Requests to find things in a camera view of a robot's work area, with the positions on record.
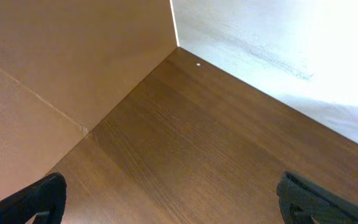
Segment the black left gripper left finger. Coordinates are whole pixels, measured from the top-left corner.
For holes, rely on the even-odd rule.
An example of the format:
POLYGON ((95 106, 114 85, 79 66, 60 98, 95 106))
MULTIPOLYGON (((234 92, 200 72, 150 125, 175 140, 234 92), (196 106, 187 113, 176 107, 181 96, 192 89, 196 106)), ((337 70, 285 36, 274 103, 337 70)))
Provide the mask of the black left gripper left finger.
POLYGON ((66 200, 66 180, 54 172, 1 200, 0 223, 60 224, 66 200))

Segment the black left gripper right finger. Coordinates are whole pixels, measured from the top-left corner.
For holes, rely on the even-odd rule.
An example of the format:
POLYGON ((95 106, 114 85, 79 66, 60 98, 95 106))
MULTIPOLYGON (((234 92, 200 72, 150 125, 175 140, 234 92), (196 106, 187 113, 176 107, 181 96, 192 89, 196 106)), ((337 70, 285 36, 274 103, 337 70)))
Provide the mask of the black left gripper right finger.
POLYGON ((285 171, 276 194, 286 224, 358 223, 357 205, 298 174, 285 171))

